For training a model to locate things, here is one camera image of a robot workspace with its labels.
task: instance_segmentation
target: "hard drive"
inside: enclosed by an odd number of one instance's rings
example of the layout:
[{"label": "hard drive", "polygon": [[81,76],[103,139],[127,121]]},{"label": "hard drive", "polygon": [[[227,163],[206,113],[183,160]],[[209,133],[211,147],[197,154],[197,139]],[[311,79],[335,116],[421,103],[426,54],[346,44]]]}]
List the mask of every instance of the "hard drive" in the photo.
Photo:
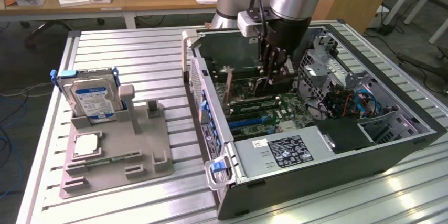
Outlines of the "hard drive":
[{"label": "hard drive", "polygon": [[115,119],[114,112],[122,110],[118,98],[118,72],[115,68],[95,70],[63,70],[59,76],[51,71],[51,82],[58,86],[73,116],[86,116],[90,123]]}]

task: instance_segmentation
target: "slotted metal table surface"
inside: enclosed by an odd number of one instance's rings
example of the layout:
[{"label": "slotted metal table surface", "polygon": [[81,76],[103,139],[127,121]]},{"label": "slotted metal table surface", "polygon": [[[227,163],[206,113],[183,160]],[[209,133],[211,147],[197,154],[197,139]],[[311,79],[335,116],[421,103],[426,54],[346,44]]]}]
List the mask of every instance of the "slotted metal table surface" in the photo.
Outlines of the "slotted metal table surface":
[{"label": "slotted metal table surface", "polygon": [[[417,104],[448,127],[446,107],[351,28],[329,23]],[[86,31],[67,38],[59,71],[117,66],[133,84],[134,103],[157,98],[165,108],[174,173],[146,182],[62,200],[70,110],[54,88],[17,223],[427,223],[448,220],[448,137],[385,173],[226,221],[215,219],[179,70],[179,33],[194,27]],[[362,66],[343,48],[353,72]]]}]

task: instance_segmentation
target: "robotic arm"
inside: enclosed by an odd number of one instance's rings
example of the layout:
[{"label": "robotic arm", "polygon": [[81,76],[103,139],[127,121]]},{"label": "robotic arm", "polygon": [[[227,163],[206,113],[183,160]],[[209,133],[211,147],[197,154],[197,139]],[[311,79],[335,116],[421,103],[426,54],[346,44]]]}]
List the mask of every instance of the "robotic arm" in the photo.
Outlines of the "robotic arm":
[{"label": "robotic arm", "polygon": [[218,0],[211,28],[237,28],[245,37],[258,36],[259,86],[285,89],[294,70],[290,55],[299,45],[318,0]]}]

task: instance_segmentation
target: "chair wheel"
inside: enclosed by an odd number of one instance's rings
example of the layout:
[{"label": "chair wheel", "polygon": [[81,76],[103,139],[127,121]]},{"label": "chair wheel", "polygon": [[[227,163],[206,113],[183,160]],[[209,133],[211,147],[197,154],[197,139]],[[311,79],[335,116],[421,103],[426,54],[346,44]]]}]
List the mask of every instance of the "chair wheel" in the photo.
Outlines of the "chair wheel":
[{"label": "chair wheel", "polygon": [[21,25],[22,28],[29,28],[30,27],[29,22],[25,22],[25,21],[19,21],[19,25]]},{"label": "chair wheel", "polygon": [[34,50],[35,49],[35,44],[27,44],[27,43],[25,43],[23,45],[25,45],[25,48],[27,50]]}]

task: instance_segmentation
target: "wooden desk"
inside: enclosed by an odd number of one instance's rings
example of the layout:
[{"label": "wooden desk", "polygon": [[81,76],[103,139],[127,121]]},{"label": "wooden desk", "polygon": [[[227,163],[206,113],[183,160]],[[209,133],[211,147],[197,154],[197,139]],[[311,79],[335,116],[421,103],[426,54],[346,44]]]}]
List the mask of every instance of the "wooden desk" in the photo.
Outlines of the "wooden desk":
[{"label": "wooden desk", "polygon": [[58,0],[45,0],[42,6],[3,6],[0,0],[0,22],[123,17],[127,29],[134,29],[134,17],[142,15],[213,13],[215,5],[194,0],[113,0],[111,3],[59,7]]}]

